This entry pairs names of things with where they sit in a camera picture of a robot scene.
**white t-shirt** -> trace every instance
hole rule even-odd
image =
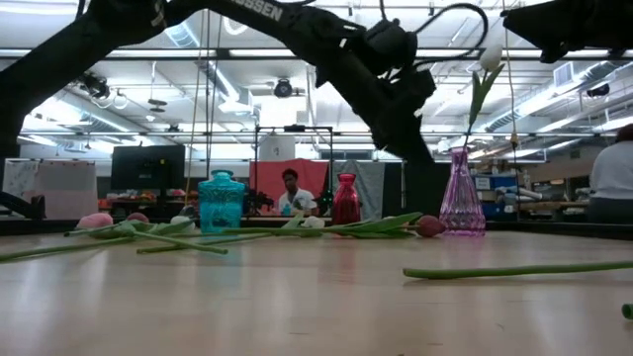
[[[279,197],[279,211],[283,211],[284,207],[286,207],[287,205],[290,205],[290,209],[294,209],[295,207],[293,206],[293,204],[295,202],[298,202],[303,210],[310,210],[310,209],[314,209],[317,207],[317,202],[315,202],[313,199],[315,198],[315,196],[310,193],[307,190],[301,189],[301,188],[297,188],[297,193],[295,194],[295,198],[293,199],[292,202],[290,202],[288,200],[288,192],[282,194],[281,197]]]
[[[603,149],[593,162],[589,181],[596,198],[633,199],[633,141]]]

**glass vase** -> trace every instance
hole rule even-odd
[[[360,222],[360,203],[354,188],[356,175],[341,173],[338,175],[338,189],[334,195],[332,207],[332,223],[346,224]]]
[[[451,176],[444,192],[439,219],[446,226],[445,234],[483,236],[486,218],[477,197],[468,169],[468,149],[451,149]]]
[[[229,170],[214,170],[211,175],[213,180],[198,184],[202,233],[239,227],[243,212],[244,184],[232,181],[230,178],[233,172]]]

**table surface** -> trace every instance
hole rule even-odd
[[[12,251],[69,242],[5,237]],[[229,255],[135,247],[0,265],[0,355],[631,355],[633,271],[415,281],[447,268],[631,258],[633,244],[261,239]]]

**computer monitor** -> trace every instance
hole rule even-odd
[[[112,189],[182,189],[185,146],[119,146],[112,154]]]

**purple glass vase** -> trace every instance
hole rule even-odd
[[[451,177],[439,214],[439,220],[446,226],[444,233],[483,236],[486,234],[486,218],[468,169],[468,149],[453,148],[451,156]]]
[[[338,189],[332,206],[332,223],[346,224],[360,222],[360,203],[354,188],[356,175],[341,173],[338,175]]]

